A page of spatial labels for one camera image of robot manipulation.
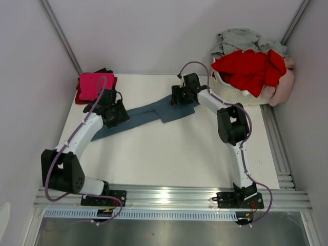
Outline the blue grey t shirt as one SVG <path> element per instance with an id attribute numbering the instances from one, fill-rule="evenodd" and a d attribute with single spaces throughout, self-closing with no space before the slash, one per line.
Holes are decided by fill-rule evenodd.
<path id="1" fill-rule="evenodd" d="M 117 126 L 108 128 L 103 126 L 91 139 L 100 140 L 114 134 L 131 130 L 142 125 L 161 120 L 163 124 L 182 119 L 195 113 L 198 103 L 171 105 L 171 96 L 168 95 L 151 104 L 133 108 L 127 111 L 129 119 L 119 123 Z"/>

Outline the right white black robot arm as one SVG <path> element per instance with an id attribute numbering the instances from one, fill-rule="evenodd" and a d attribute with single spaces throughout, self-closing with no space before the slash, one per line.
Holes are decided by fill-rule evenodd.
<path id="1" fill-rule="evenodd" d="M 218 135 L 227 144 L 234 168 L 232 192 L 219 192 L 214 198 L 219 208 L 248 208 L 258 194 L 251 179 L 245 142 L 250 133 L 248 113 L 241 104 L 231 104 L 216 95 L 207 85 L 201 85 L 196 73 L 178 74 L 180 85 L 172 86 L 172 105 L 198 103 L 217 117 Z"/>

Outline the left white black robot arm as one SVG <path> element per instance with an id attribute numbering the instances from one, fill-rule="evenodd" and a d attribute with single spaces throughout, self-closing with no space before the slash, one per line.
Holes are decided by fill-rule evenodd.
<path id="1" fill-rule="evenodd" d="M 58 144 L 53 150 L 45 149 L 41 154 L 42 179 L 46 197 L 52 198 L 49 190 L 57 190 L 68 194 L 92 195 L 92 199 L 100 206 L 106 205 L 111 198 L 105 190 L 103 180 L 85 176 L 79 159 L 95 134 L 103 127 L 114 128 L 129 120 L 121 93 L 115 89 L 104 89 L 92 104 L 84 110 L 80 123 L 69 138 Z"/>

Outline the white plastic laundry basket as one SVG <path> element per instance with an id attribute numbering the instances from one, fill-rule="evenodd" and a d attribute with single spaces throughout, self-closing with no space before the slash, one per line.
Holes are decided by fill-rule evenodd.
<path id="1" fill-rule="evenodd" d="M 254 97 L 247 91 L 240 91 L 230 84 L 225 83 L 220 74 L 211 69 L 212 79 L 210 81 L 210 88 L 222 99 L 225 101 L 235 104 L 241 103 L 245 106 L 256 106 L 256 105 L 265 105 L 269 103 L 269 99 L 265 99 L 261 96 Z"/>

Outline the folded black t shirt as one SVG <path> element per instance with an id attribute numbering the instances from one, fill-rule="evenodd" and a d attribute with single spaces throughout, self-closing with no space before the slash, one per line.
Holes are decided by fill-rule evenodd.
<path id="1" fill-rule="evenodd" d="M 113 74 L 113 71 L 112 70 L 107 70 L 106 68 L 102 68 L 98 71 L 95 71 L 95 73 L 110 73 L 110 74 Z M 77 81 L 78 81 L 78 83 L 77 83 L 77 86 L 76 86 L 76 90 L 80 91 L 81 90 L 80 85 L 79 85 L 80 78 L 78 78 Z"/>

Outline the light pink t shirt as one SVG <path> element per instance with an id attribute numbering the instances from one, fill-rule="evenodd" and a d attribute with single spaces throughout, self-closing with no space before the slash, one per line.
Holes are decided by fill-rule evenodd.
<path id="1" fill-rule="evenodd" d="M 295 62 L 290 57 L 285 57 L 284 62 L 286 66 L 286 74 L 280 78 L 277 87 L 264 86 L 261 92 L 261 97 L 267 99 L 269 105 L 272 107 L 284 104 L 288 101 L 295 81 L 295 75 L 293 72 Z"/>

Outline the left corner aluminium profile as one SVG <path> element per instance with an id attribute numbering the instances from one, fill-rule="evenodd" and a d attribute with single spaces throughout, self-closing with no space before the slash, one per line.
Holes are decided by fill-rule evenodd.
<path id="1" fill-rule="evenodd" d="M 44 11 L 44 14 L 46 16 L 46 18 L 48 19 L 51 27 L 53 28 L 56 36 L 58 37 L 67 57 L 69 58 L 72 66 L 74 67 L 74 70 L 76 71 L 77 74 L 81 74 L 82 73 L 82 69 L 80 67 L 80 64 L 73 52 L 73 49 L 71 48 L 71 45 L 49 3 L 48 0 L 39 0 L 38 1 L 41 8 Z"/>

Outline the corner aluminium profile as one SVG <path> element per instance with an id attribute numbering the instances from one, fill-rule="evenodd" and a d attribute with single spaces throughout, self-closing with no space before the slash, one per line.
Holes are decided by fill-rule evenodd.
<path id="1" fill-rule="evenodd" d="M 72 66 L 74 67 L 74 70 L 76 71 L 77 74 L 81 74 L 82 73 L 82 69 L 80 67 L 80 64 L 73 52 L 73 49 L 71 48 L 71 45 L 49 3 L 48 0 L 39 0 L 38 1 L 41 8 L 44 11 L 44 14 L 46 16 L 46 18 L 48 19 L 51 27 L 53 28 L 56 36 L 58 37 L 67 57 L 69 58 Z"/>
<path id="2" fill-rule="evenodd" d="M 289 24 L 287 30 L 285 31 L 282 39 L 281 39 L 281 44 L 286 46 L 289 39 L 291 38 L 291 36 L 293 35 L 294 31 L 296 30 L 298 24 L 300 23 L 301 19 L 303 18 L 303 16 L 305 15 L 308 7 L 311 5 L 312 0 L 303 0 L 298 8 L 298 10 L 296 11 L 294 17 L 292 18 L 291 23 Z"/>

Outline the right corner aluminium profile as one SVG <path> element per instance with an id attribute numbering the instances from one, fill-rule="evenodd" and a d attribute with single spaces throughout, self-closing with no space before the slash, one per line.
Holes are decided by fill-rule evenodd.
<path id="1" fill-rule="evenodd" d="M 286 46 L 289 39 L 291 38 L 291 36 L 293 35 L 294 31 L 296 30 L 298 24 L 300 23 L 301 19 L 303 18 L 303 16 L 305 15 L 308 7 L 311 5 L 312 0 L 303 0 L 298 8 L 298 10 L 296 11 L 294 17 L 292 18 L 291 23 L 289 24 L 287 30 L 285 31 L 282 39 L 281 39 L 281 44 Z"/>

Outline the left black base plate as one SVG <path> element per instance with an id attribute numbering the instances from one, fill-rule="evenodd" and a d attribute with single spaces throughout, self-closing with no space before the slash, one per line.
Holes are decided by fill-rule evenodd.
<path id="1" fill-rule="evenodd" d="M 119 199 L 124 207 L 126 204 L 127 192 L 124 190 L 110 190 L 107 196 L 115 197 Z M 117 200 L 85 196 L 80 201 L 81 206 L 92 206 L 92 207 L 119 207 L 119 202 Z"/>

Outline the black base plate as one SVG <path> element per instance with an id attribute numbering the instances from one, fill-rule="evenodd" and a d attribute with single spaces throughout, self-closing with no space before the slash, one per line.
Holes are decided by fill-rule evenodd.
<path id="1" fill-rule="evenodd" d="M 217 202 L 220 209 L 264 209 L 264 202 L 261 193 L 243 200 L 234 192 L 218 192 L 216 196 L 211 198 Z"/>
<path id="2" fill-rule="evenodd" d="M 107 196 L 115 197 L 119 199 L 124 207 L 126 204 L 127 192 L 124 190 L 110 190 Z M 92 207 L 119 207 L 119 202 L 117 200 L 85 196 L 80 201 L 81 206 L 92 206 Z"/>

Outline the aluminium mounting rail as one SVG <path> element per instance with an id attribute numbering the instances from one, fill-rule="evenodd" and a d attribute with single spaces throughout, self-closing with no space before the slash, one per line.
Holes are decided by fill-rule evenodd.
<path id="1" fill-rule="evenodd" d="M 217 209 L 212 200 L 218 192 L 230 192 L 224 188 L 161 187 L 137 185 L 110 185 L 111 190 L 127 192 L 126 209 L 143 210 L 200 210 Z M 311 212 L 308 193 L 293 189 L 273 190 L 271 212 Z"/>

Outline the right side aluminium rail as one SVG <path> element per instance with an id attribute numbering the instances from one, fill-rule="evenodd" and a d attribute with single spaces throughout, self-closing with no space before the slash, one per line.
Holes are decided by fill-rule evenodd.
<path id="1" fill-rule="evenodd" d="M 289 158 L 279 129 L 275 110 L 269 104 L 261 105 L 260 109 L 272 153 L 279 187 L 280 189 L 284 190 L 297 191 L 298 188 L 294 181 Z"/>

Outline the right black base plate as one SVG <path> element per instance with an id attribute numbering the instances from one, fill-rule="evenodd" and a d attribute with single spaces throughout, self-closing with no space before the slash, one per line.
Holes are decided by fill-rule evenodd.
<path id="1" fill-rule="evenodd" d="M 211 198 L 217 202 L 220 209 L 264 209 L 264 202 L 261 193 L 243 200 L 234 192 L 218 192 L 216 196 Z"/>

